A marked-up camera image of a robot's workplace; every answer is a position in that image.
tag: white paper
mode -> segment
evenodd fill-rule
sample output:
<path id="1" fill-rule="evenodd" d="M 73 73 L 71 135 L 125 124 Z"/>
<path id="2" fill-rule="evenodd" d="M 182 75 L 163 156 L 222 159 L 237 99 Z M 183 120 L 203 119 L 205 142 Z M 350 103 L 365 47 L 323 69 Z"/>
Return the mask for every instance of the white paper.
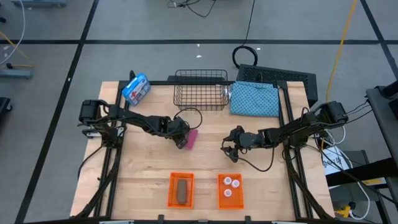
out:
<path id="1" fill-rule="evenodd" d="M 330 147 L 328 149 L 323 150 L 323 152 L 331 159 L 335 164 L 337 164 L 343 170 L 349 169 L 347 162 L 345 161 L 343 155 L 341 155 L 340 150 L 338 150 L 337 146 Z M 323 156 L 323 168 L 325 171 L 325 175 L 333 174 L 335 172 L 340 172 L 339 168 L 335 167 L 326 156 Z"/>

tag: gray floor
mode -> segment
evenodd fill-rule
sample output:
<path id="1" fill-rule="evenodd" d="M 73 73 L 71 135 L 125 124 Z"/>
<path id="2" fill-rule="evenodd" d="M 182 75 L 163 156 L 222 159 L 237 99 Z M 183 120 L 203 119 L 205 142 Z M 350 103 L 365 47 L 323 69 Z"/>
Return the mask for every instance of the gray floor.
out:
<path id="1" fill-rule="evenodd" d="M 398 39 L 394 0 L 368 0 L 385 39 Z M 8 19 L 0 30 L 12 39 L 21 32 L 21 10 L 2 2 L 0 15 Z M 257 1 L 250 39 L 338 40 L 351 1 L 267 0 Z M 27 9 L 25 39 L 78 40 L 92 1 L 69 0 L 65 8 Z M 202 0 L 192 6 L 205 13 L 211 4 Z M 249 0 L 219 0 L 207 19 L 188 9 L 169 9 L 164 0 L 100 0 L 88 39 L 243 39 L 250 15 Z M 360 3 L 347 39 L 377 40 Z M 150 80 L 165 80 L 177 69 L 222 68 L 236 78 L 231 44 L 85 45 L 26 222 L 67 218 L 86 139 L 76 127 L 80 104 L 98 96 L 101 82 L 125 80 L 128 72 L 144 72 Z M 317 74 L 319 103 L 325 92 L 338 45 L 250 45 L 260 48 L 258 65 Z M 2 54 L 9 53 L 0 45 Z M 12 223 L 39 156 L 76 45 L 21 45 L 36 64 L 31 80 L 0 79 L 0 96 L 12 99 L 14 110 L 0 132 L 0 223 Z M 390 45 L 398 57 L 398 46 Z M 252 56 L 239 52 L 237 60 L 252 63 Z M 15 54 L 11 62 L 24 59 Z M 364 102 L 365 90 L 395 80 L 380 45 L 345 45 L 330 98 L 346 108 Z M 371 161 L 389 157 L 373 114 L 349 124 L 343 150 L 366 150 Z M 376 208 L 368 219 L 379 222 Z"/>

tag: pink sponge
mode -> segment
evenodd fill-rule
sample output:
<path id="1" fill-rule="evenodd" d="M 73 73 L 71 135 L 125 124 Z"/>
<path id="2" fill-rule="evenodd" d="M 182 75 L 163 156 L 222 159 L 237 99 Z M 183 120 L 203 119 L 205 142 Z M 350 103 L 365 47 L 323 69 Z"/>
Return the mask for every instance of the pink sponge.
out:
<path id="1" fill-rule="evenodd" d="M 188 143 L 185 145 L 186 149 L 192 149 L 193 148 L 193 143 L 197 140 L 198 136 L 198 130 L 194 129 L 191 130 L 188 134 Z"/>

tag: blue patterned towel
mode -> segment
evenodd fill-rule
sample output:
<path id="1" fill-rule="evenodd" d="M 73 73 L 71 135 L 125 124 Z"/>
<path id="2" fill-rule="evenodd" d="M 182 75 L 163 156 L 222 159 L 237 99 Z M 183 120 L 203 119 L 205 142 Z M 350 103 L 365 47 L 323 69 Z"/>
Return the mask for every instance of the blue patterned towel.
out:
<path id="1" fill-rule="evenodd" d="M 229 112 L 245 116 L 279 116 L 278 89 L 272 84 L 236 81 Z"/>

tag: white ball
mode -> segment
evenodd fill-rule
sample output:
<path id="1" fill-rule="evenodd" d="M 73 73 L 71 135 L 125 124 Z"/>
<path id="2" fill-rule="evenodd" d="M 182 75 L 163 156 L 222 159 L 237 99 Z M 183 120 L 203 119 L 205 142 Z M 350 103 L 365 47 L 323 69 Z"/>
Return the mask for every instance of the white ball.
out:
<path id="1" fill-rule="evenodd" d="M 232 187 L 233 187 L 233 188 L 239 187 L 240 184 L 241 184 L 241 183 L 239 183 L 238 180 L 232 181 Z"/>
<path id="2" fill-rule="evenodd" d="M 232 195 L 232 190 L 230 190 L 230 189 L 225 189 L 225 191 L 224 191 L 224 196 L 225 197 L 230 197 Z"/>
<path id="3" fill-rule="evenodd" d="M 225 185 L 229 185 L 232 183 L 232 179 L 230 177 L 225 177 L 223 182 Z"/>

